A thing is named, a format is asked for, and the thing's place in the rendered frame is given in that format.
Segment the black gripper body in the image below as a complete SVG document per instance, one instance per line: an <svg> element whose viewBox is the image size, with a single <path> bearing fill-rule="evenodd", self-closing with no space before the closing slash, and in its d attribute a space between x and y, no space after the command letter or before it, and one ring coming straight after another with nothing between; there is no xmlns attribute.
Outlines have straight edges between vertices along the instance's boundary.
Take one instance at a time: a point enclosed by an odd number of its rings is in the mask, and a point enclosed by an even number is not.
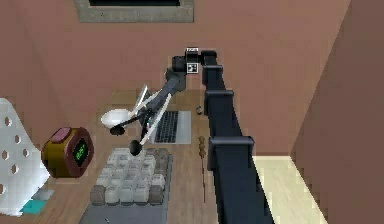
<svg viewBox="0 0 384 224"><path fill-rule="evenodd" d="M186 59L184 56L174 56L172 66L165 72L166 82L164 86L151 95L150 101L146 104L148 111L145 116L145 124L153 126L156 120L161 119L161 111L166 109L166 103L170 97L177 92L186 89Z"/></svg>

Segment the teal flat square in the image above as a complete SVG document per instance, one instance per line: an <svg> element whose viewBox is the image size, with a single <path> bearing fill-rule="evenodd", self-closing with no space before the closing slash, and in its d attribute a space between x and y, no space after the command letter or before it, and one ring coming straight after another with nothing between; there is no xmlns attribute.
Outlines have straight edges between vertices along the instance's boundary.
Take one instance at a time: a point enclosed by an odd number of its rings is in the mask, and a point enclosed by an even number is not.
<svg viewBox="0 0 384 224"><path fill-rule="evenodd" d="M31 199L21 209L24 214L38 214L46 202L44 200Z"/></svg>

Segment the brown round alarm clock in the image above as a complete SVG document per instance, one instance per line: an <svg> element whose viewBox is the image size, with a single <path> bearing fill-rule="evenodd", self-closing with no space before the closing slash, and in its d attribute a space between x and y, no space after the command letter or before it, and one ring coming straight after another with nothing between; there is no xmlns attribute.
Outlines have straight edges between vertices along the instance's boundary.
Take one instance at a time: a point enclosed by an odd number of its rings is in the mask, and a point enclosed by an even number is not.
<svg viewBox="0 0 384 224"><path fill-rule="evenodd" d="M62 127L45 143L41 161L53 178L79 178L93 155L93 142L85 128Z"/></svg>

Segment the grey flat square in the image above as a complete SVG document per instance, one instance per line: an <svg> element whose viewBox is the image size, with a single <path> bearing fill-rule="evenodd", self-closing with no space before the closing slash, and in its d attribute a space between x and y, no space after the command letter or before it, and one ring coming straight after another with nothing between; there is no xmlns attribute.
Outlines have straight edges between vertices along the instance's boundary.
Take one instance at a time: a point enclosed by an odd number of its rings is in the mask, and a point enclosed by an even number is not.
<svg viewBox="0 0 384 224"><path fill-rule="evenodd" d="M33 196L33 200L47 201L52 195L54 191L52 189L42 189L40 188Z"/></svg>

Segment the grey framed window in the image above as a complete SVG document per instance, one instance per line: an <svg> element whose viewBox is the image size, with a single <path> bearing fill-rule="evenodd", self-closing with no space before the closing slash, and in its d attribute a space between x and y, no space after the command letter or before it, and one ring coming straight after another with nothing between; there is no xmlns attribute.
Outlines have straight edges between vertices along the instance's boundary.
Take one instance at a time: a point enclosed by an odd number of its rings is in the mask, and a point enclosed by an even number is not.
<svg viewBox="0 0 384 224"><path fill-rule="evenodd" d="M194 0L179 6L91 6L89 0L73 0L81 23L193 23Z"/></svg>

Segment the white perforated chair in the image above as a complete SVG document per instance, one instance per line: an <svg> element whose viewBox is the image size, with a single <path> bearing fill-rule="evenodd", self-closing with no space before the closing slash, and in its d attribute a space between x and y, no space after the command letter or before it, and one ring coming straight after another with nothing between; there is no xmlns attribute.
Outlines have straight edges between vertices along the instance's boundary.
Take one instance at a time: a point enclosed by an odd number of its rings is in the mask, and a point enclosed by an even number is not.
<svg viewBox="0 0 384 224"><path fill-rule="evenodd" d="M12 103L0 98L0 214L20 216L49 176Z"/></svg>

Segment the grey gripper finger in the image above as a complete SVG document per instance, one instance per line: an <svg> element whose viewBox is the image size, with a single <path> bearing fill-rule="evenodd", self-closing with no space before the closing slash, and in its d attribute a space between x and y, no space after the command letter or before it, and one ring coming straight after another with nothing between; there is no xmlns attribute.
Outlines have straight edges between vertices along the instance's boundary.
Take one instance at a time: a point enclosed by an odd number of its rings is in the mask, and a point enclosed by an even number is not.
<svg viewBox="0 0 384 224"><path fill-rule="evenodd" d="M131 111L131 121L143 120L141 138L139 140L132 140L129 146L130 153L133 156L137 156L141 152L143 145L155 131L172 97L172 95L168 93L164 99L160 100L159 108L151 109L149 103L155 100L157 96L158 93L153 94Z"/></svg>
<svg viewBox="0 0 384 224"><path fill-rule="evenodd" d="M149 91L148 86L147 86L147 85L144 85L143 88L142 88L142 90L141 90L141 92L140 92L140 94L138 95L138 97L137 97L137 99L136 99L136 103L135 103L133 109L134 109L135 107L139 106L144 100L148 99L150 96L152 96L153 94L156 94L156 93L158 93L158 96L156 97L156 99L158 99L158 98L159 98L159 94L160 94L160 90L158 90L158 91L156 91L156 92L154 92L154 93L151 93L151 92ZM127 126L128 124L131 124L131 123L135 122L135 121L138 121L138 122L140 123L141 127L142 127L142 124L143 124L143 120L142 120L142 119L131 121L131 118L130 118L128 121L125 121L125 122L123 122L123 123L121 123L121 124L119 124L119 125L116 125L116 126L112 127L112 128L110 129L110 133L111 133L112 135L116 135L116 136L118 136L118 135L123 135L123 134L125 133L125 128L126 128L126 126Z"/></svg>

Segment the grey keyboard with pale keys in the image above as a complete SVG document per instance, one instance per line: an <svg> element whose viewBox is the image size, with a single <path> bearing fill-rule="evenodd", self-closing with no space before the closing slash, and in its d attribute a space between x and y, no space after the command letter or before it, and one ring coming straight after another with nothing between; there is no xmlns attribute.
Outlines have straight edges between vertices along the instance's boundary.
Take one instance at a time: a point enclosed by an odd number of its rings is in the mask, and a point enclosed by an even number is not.
<svg viewBox="0 0 384 224"><path fill-rule="evenodd" d="M79 224L167 224L173 156L165 148L133 156L115 148Z"/></svg>

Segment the white bowl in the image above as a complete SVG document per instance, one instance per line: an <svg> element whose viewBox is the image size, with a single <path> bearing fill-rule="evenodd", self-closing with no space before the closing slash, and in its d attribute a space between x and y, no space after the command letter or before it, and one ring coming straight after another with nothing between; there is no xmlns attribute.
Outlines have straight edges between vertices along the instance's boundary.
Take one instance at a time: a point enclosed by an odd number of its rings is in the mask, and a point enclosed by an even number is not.
<svg viewBox="0 0 384 224"><path fill-rule="evenodd" d="M113 109L104 113L100 120L106 128L111 129L116 125L128 121L131 117L131 112L127 109Z"/></svg>

